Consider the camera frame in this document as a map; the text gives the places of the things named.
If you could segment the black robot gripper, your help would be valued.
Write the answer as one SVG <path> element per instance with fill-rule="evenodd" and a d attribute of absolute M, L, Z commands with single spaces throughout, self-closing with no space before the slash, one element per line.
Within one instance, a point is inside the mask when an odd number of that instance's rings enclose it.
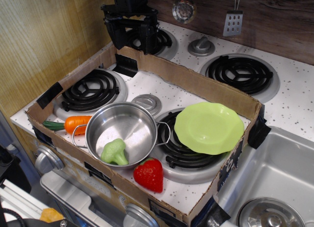
<path fill-rule="evenodd" d="M 124 17 L 144 16 L 140 25 L 140 42 L 145 55 L 157 45 L 157 14 L 158 11 L 148 6 L 148 0 L 114 0 L 114 4 L 103 4 L 104 21 L 110 38 L 120 50 L 127 42 L 126 28 L 123 26 Z"/>

